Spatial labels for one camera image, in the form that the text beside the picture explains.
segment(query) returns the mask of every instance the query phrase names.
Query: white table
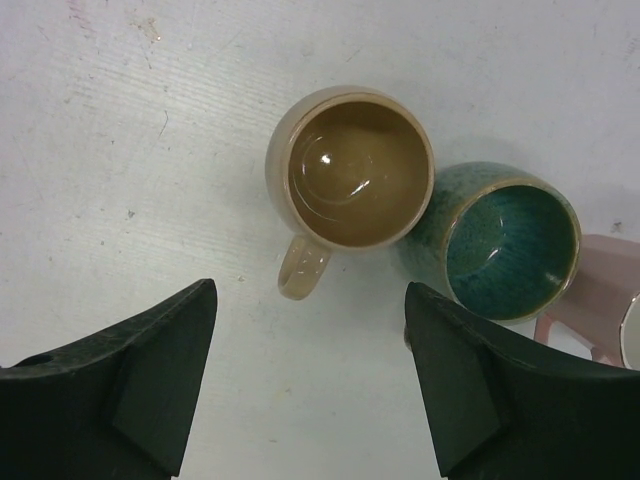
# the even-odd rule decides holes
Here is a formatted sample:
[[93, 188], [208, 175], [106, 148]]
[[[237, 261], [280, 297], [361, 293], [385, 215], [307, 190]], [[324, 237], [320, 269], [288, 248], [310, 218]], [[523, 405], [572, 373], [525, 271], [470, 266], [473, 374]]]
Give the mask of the white table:
[[392, 254], [335, 256], [303, 302], [277, 292], [270, 133], [315, 89], [376, 87], [439, 167], [524, 167], [586, 232], [640, 239], [639, 16], [635, 0], [4, 0], [0, 364], [213, 277], [181, 478], [439, 478]]

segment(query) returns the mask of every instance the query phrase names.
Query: mug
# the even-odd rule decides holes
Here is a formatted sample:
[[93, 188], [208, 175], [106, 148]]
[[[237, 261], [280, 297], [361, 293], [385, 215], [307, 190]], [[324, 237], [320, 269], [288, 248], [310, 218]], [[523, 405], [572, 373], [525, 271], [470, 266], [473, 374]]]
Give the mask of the mug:
[[416, 281], [478, 316], [514, 323], [567, 289], [580, 236], [573, 208], [549, 184], [515, 167], [472, 162], [438, 172], [400, 255]]
[[364, 87], [317, 91], [280, 120], [266, 158], [269, 197], [295, 232], [280, 292], [313, 290], [333, 251], [361, 252], [403, 237], [431, 198], [433, 151], [416, 118]]
[[594, 361], [640, 370], [640, 244], [585, 235], [571, 288], [537, 323], [534, 339], [547, 344], [554, 322], [591, 346]]

